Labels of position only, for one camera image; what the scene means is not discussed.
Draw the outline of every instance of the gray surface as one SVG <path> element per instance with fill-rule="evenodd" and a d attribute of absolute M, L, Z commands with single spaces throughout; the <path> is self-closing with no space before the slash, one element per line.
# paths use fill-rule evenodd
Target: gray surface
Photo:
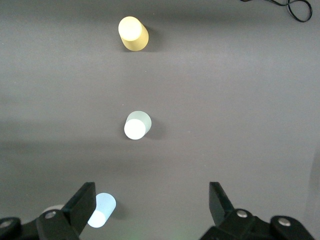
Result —
<path fill-rule="evenodd" d="M 219 181 L 236 207 L 320 238 L 310 2 L 302 24 L 258 0 L 0 1 L 0 218 L 29 221 L 95 181 L 118 205 L 82 239 L 196 240 Z M 149 30 L 141 52 L 118 34 L 130 15 Z M 153 125 L 132 141 L 136 110 Z"/>

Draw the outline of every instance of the cylinder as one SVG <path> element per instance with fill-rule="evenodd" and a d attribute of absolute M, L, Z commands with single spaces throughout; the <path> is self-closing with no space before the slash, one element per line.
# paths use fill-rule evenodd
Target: cylinder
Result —
<path fill-rule="evenodd" d="M 93 228 L 101 228 L 116 208 L 116 200 L 109 193 L 99 193 L 96 197 L 96 208 L 88 224 Z"/>
<path fill-rule="evenodd" d="M 148 44 L 147 29 L 133 16 L 123 18 L 119 23 L 118 30 L 124 46 L 131 51 L 140 51 Z"/>
<path fill-rule="evenodd" d="M 144 111 L 134 111 L 129 114 L 124 125 L 125 135 L 132 139 L 141 139 L 149 132 L 152 125 L 151 118 Z"/>

